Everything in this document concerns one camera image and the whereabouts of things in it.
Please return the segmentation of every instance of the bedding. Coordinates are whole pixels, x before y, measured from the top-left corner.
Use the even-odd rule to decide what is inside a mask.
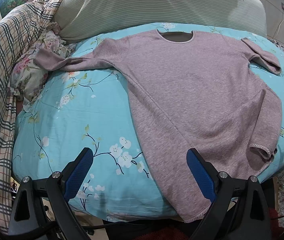
[[[213,25],[266,37],[260,0],[63,0],[55,21],[68,42],[152,22]]]
[[[173,33],[151,30],[104,39],[93,52],[67,59],[41,48],[34,62],[49,71],[115,67],[123,74],[152,176],[189,223],[211,204],[186,162],[190,148],[234,178],[257,176],[269,165],[280,133],[281,100],[248,64],[256,62],[272,74],[281,69],[274,54],[247,38],[192,31],[175,42],[166,34]],[[191,198],[197,201],[190,203]]]
[[[69,57],[75,51],[75,44],[66,46],[66,41],[57,36],[59,31],[58,23],[51,22],[38,40],[22,54],[14,65],[10,91],[18,100],[23,101],[24,107],[36,100],[48,77],[48,71],[33,62],[39,49],[44,47],[64,58]]]
[[[277,153],[259,176],[262,182],[284,168],[284,53],[267,39],[246,31],[202,25],[152,23],[79,42],[72,57],[91,52],[104,38],[157,28],[159,31],[199,30],[236,39],[247,37],[277,56],[282,72],[275,76],[257,64],[251,70],[282,101],[283,117]],[[93,165],[70,205],[105,220],[176,216],[152,179],[139,146],[127,96],[127,82],[115,69],[56,71],[29,112],[17,118],[12,168],[18,180],[48,177],[61,171],[83,147],[96,153]]]
[[[14,8],[0,21],[0,231],[7,233],[12,207],[10,190],[16,98],[7,85],[16,60],[35,42],[62,0],[34,0]]]

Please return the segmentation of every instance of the long-sleeved shirt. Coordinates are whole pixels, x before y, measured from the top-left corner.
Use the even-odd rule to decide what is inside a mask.
[[[169,41],[152,30],[104,39],[83,57],[64,59],[41,49],[35,58],[49,71],[115,67],[127,78],[150,172],[185,222],[210,206],[186,163],[189,148],[234,178],[257,175],[272,160],[281,101],[249,69],[250,61],[281,72],[277,58],[250,40],[200,31],[187,42]]]

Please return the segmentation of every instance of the sweater sleeve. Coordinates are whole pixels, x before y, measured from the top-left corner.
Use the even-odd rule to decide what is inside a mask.
[[[244,54],[249,61],[259,64],[275,75],[281,73],[280,63],[274,54],[263,50],[259,45],[250,41],[248,38],[242,38],[237,42],[238,44],[235,49],[241,54]]]
[[[122,61],[129,50],[128,39],[119,40],[104,39],[94,51],[82,57],[63,58],[57,54],[40,49],[35,56],[34,62],[40,67],[54,71],[79,71],[87,69],[102,69],[115,67],[116,62]]]

